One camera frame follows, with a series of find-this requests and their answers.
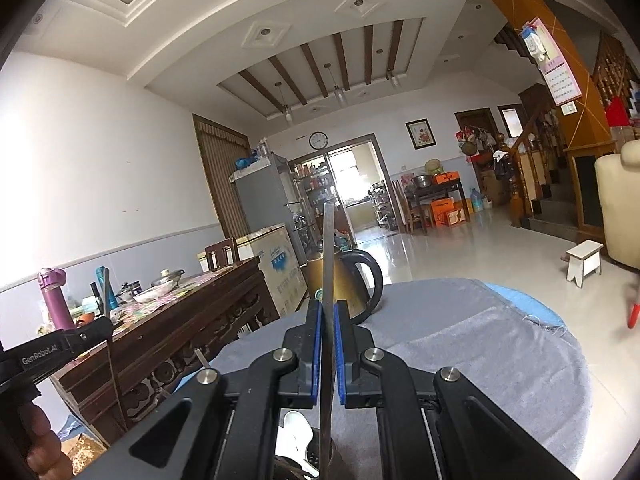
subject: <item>kettle handle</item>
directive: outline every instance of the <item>kettle handle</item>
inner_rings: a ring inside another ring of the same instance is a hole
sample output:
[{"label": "kettle handle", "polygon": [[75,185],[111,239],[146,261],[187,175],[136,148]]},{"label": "kettle handle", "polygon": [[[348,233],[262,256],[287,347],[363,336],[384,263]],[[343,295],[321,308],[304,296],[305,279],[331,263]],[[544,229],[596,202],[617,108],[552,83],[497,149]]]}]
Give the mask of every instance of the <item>kettle handle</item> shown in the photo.
[{"label": "kettle handle", "polygon": [[371,256],[371,254],[360,249],[352,249],[351,251],[340,253],[340,259],[353,264],[354,270],[358,274],[360,272],[358,271],[358,268],[355,267],[355,264],[365,264],[367,267],[369,267],[369,269],[371,270],[371,274],[373,275],[373,295],[369,298],[369,301],[367,301],[367,306],[365,307],[365,309],[357,316],[351,318],[351,322],[358,325],[371,315],[373,310],[378,306],[378,303],[380,302],[383,286],[382,269],[380,269],[378,262],[373,256]]}]

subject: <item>pink water bottle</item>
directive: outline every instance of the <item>pink water bottle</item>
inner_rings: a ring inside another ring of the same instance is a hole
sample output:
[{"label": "pink water bottle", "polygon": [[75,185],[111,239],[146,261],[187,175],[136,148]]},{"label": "pink water bottle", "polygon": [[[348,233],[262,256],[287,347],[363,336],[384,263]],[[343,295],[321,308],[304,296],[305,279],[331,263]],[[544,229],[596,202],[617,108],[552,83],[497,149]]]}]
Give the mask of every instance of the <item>pink water bottle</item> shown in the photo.
[{"label": "pink water bottle", "polygon": [[62,269],[49,269],[44,267],[38,273],[38,284],[42,291],[44,302],[49,309],[49,315],[53,325],[57,329],[69,330],[75,328],[74,320],[66,306],[65,297],[62,294],[62,287],[66,283],[66,272]]}]

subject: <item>wall clock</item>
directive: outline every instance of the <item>wall clock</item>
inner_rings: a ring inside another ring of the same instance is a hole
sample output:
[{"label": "wall clock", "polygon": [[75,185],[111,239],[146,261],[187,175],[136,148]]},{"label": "wall clock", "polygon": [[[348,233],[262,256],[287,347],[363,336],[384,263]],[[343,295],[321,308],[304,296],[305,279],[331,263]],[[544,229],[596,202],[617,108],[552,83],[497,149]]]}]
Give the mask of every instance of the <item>wall clock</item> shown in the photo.
[{"label": "wall clock", "polygon": [[322,150],[323,148],[326,148],[328,143],[329,137],[327,137],[326,133],[323,132],[312,133],[309,137],[309,145],[311,145],[314,150]]}]

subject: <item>ceiling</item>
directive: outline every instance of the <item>ceiling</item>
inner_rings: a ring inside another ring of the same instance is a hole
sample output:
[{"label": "ceiling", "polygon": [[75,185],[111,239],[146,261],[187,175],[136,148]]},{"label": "ceiling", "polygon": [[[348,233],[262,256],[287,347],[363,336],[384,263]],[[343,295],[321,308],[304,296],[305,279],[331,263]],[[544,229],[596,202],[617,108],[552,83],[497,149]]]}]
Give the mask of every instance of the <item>ceiling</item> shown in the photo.
[{"label": "ceiling", "polygon": [[[307,43],[322,81],[332,64],[344,85],[334,34],[340,33],[349,104],[390,95],[384,77],[393,22],[402,21],[394,73],[401,89],[424,86],[430,73],[469,70],[504,19],[488,0],[48,0],[18,49],[69,59],[124,76],[189,110],[248,134],[286,127],[278,107],[238,74],[248,70],[278,101],[277,57],[299,89],[285,81],[284,101],[296,121],[337,109],[322,95],[302,53]],[[615,31],[602,0],[556,0]],[[365,81],[365,30],[372,26],[372,81]],[[273,34],[262,37],[268,28]],[[382,54],[376,54],[381,48]],[[307,101],[302,105],[300,96]]]}]

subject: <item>orange box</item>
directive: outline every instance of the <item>orange box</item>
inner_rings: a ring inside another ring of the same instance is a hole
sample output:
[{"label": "orange box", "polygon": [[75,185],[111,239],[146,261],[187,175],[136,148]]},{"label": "orange box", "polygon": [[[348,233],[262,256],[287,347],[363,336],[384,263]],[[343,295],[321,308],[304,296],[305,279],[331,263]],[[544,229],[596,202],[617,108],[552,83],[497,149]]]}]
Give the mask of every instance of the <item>orange box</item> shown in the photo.
[{"label": "orange box", "polygon": [[456,180],[460,178],[460,174],[457,171],[447,171],[447,173],[441,173],[433,177],[433,180],[436,184],[442,184],[443,182],[448,182],[449,180]]},{"label": "orange box", "polygon": [[465,221],[465,212],[462,209],[454,209],[447,213],[447,225],[460,224]]},{"label": "orange box", "polygon": [[431,202],[431,217],[436,226],[447,225],[447,213],[455,209],[452,198],[441,198]]}]

